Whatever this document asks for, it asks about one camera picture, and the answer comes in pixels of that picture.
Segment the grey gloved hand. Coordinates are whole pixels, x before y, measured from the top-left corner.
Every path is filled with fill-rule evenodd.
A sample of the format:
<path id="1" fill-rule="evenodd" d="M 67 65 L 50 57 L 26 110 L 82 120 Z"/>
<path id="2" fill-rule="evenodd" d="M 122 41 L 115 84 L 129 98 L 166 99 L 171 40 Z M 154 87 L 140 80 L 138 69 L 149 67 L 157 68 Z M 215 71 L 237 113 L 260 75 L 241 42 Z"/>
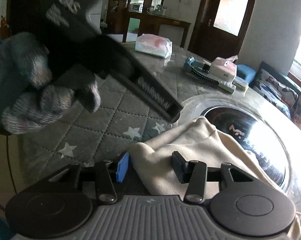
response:
<path id="1" fill-rule="evenodd" d="M 48 50 L 30 33 L 0 38 L 0 134 L 39 131 L 61 119 L 79 102 L 90 113 L 101 104 L 93 72 L 75 66 L 57 80 Z"/>

